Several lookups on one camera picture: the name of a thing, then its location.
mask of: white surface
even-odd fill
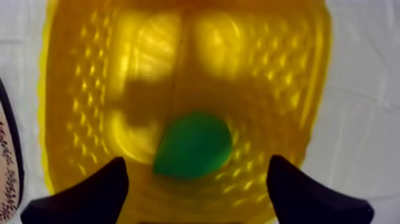
[[[400,1],[327,4],[332,60],[303,169],[358,197],[400,192]]]
[[[304,170],[358,197],[400,192],[400,1],[327,4],[333,20],[332,60]],[[22,207],[47,194],[36,97],[44,15],[45,0],[0,0],[0,76],[23,148]],[[11,223],[20,223],[19,215]]]
[[[48,194],[38,141],[37,81],[45,0],[0,0],[0,77],[20,134],[25,169],[21,207]],[[21,223],[19,212],[10,223]]]

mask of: green ball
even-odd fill
[[[229,129],[218,117],[193,112],[166,130],[153,171],[180,179],[195,179],[218,170],[229,158]]]

